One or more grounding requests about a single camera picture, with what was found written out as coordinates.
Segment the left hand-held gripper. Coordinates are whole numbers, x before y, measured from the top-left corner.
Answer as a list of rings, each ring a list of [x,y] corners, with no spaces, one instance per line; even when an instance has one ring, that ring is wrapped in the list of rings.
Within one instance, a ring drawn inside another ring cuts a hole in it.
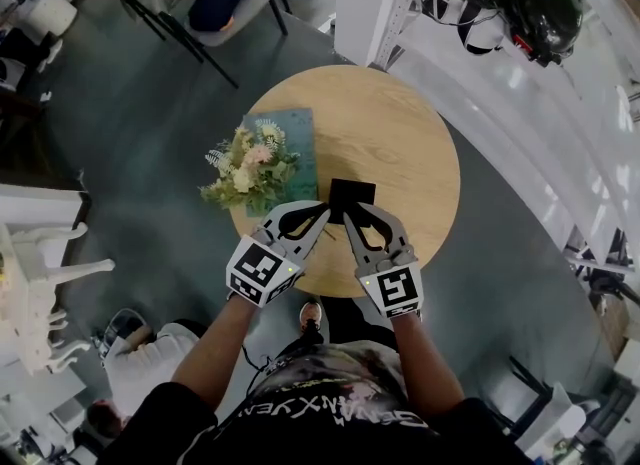
[[[320,201],[274,207],[251,235],[244,235],[226,267],[228,289],[259,308],[292,288],[331,209]]]

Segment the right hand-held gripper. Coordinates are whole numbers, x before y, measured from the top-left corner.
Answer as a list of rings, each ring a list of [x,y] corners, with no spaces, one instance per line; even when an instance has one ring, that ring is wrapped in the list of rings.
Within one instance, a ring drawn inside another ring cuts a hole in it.
[[[411,313],[421,316],[424,291],[420,265],[413,248],[405,246],[408,237],[403,224],[378,206],[363,202],[356,206],[343,215],[356,262],[363,263],[356,268],[356,279],[383,317],[392,319]],[[366,225],[384,239],[383,245],[369,243],[363,232]]]

